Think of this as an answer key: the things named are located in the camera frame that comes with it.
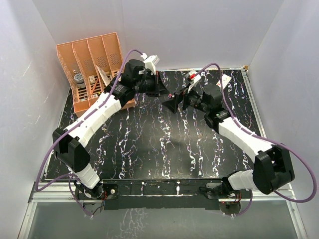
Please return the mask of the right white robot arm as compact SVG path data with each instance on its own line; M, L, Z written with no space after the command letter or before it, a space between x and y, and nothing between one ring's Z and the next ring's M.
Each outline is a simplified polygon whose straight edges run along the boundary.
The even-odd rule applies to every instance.
M180 103L183 104L183 109L193 107L204 112L206 124L232 141L254 164L252 170L236 171L223 177L222 184L213 189L215 193L232 198L240 190L247 189L259 190L268 195L295 179L289 151L282 146L259 139L254 132L233 120L223 105L219 86L208 84L200 95L187 85L162 105L176 113Z

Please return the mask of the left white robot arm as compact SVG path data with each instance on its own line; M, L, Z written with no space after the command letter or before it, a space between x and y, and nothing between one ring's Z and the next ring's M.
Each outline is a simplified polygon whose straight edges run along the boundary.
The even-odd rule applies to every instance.
M96 131L115 113L120 111L136 94L149 97L166 95L156 64L157 55L140 61L129 60L124 71L104 88L97 101L73 124L53 132L54 154L80 181L80 190L92 199L103 193L102 180L90 164L85 149Z

